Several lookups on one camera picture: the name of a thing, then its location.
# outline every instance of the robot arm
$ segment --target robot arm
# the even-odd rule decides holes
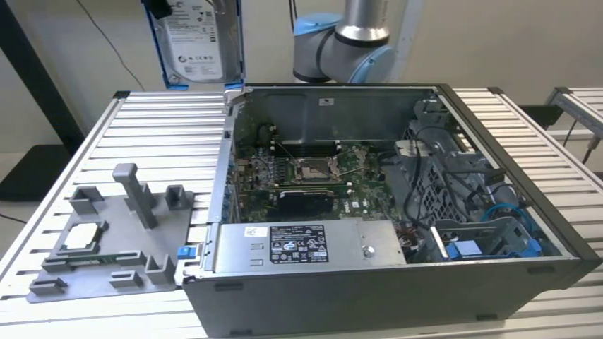
[[[393,66],[387,45],[388,0],[347,0],[343,17],[315,13],[297,18],[293,76],[307,83],[383,82]]]

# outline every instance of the blue latch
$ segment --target blue latch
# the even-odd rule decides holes
[[[181,246],[176,252],[179,260],[195,259],[197,257],[197,248],[193,246]]]

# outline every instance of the green circuit board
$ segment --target green circuit board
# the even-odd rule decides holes
[[[247,150],[239,159],[239,207],[243,222],[304,220],[399,220],[377,154],[367,145],[343,145],[332,157],[273,157]],[[332,192],[332,210],[311,216],[275,216],[277,197],[287,191]]]

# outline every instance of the blue cable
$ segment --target blue cable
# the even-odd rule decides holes
[[[529,229],[527,230],[527,233],[531,233],[531,231],[533,229],[533,227],[532,227],[533,225],[532,225],[532,222],[531,222],[531,219],[529,219],[528,215],[524,213],[523,210],[519,209],[517,206],[515,206],[515,205],[512,205],[509,203],[499,203],[499,204],[493,205],[491,208],[488,208],[488,210],[485,211],[485,213],[484,213],[484,215],[483,215],[483,217],[481,217],[481,219],[479,221],[480,222],[487,221],[489,215],[492,214],[492,212],[495,210],[497,210],[499,208],[511,208],[515,212],[519,213],[519,215],[525,219],[527,226],[529,226]]]

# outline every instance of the metal profile rail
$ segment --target metal profile rail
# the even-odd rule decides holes
[[[557,87],[548,97],[547,104],[559,106],[599,138],[603,138],[603,88]]]
[[[603,183],[501,94],[459,89],[500,144],[551,203],[603,256]],[[2,259],[0,337],[49,336],[100,331],[103,336],[199,338],[205,333],[181,290],[28,304],[24,295],[54,245],[70,206],[65,198],[78,184],[97,184],[103,194],[121,194],[108,172],[136,162],[140,181],[161,191],[173,182],[195,191],[188,241],[204,233],[216,164],[212,142],[221,132],[221,93],[132,93],[115,100],[85,147],[58,179]],[[540,294],[507,321],[355,333],[355,338],[593,338],[603,333],[603,268],[569,289]]]

